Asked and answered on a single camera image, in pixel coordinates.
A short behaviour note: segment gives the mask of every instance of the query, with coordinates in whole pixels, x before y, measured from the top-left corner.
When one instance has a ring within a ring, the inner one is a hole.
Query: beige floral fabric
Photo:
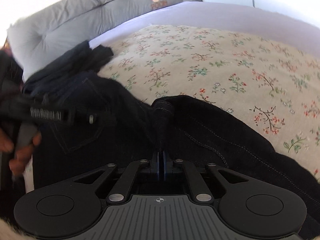
[[[221,107],[320,178],[319,60],[263,37],[188,26],[151,25],[112,49],[100,76],[150,104],[183,94]]]

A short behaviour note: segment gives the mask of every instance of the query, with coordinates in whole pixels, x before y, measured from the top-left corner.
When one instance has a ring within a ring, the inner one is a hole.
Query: finger
[[[0,128],[0,151],[10,153],[14,149],[13,142],[5,134],[5,132]]]
[[[34,146],[38,146],[40,142],[41,142],[41,133],[37,132],[37,134],[32,139],[32,143]]]
[[[22,147],[21,149],[19,149],[18,151],[16,151],[16,159],[19,162],[25,163],[27,164],[29,162],[29,160],[32,157],[32,153],[34,151],[35,147],[33,144],[29,144],[25,147]]]
[[[19,162],[16,159],[9,161],[9,167],[14,176],[19,176],[23,174],[24,170],[26,169],[26,165],[22,162]]]

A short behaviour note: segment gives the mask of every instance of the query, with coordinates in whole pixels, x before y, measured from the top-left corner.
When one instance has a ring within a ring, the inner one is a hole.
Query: tufted headboard cushion
[[[8,29],[13,56],[32,73],[85,40],[137,16],[182,0],[61,0]]]

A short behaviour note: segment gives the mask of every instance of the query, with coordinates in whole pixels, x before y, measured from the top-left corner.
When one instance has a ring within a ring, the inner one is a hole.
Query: crosshair logo
[[[157,201],[158,203],[162,203],[163,201],[165,201],[165,199],[159,197],[159,198],[155,199],[155,201]]]

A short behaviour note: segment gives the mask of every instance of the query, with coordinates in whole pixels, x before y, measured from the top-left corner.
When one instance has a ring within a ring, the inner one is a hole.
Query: black jeans
[[[49,93],[61,106],[110,109],[116,126],[50,124],[40,128],[42,143],[33,155],[35,188],[107,163],[125,167],[166,150],[172,159],[204,166],[216,163],[286,188],[307,205],[300,235],[320,235],[320,185],[293,159],[275,152],[261,135],[232,115],[189,96],[164,97],[151,106],[118,82],[82,72]]]

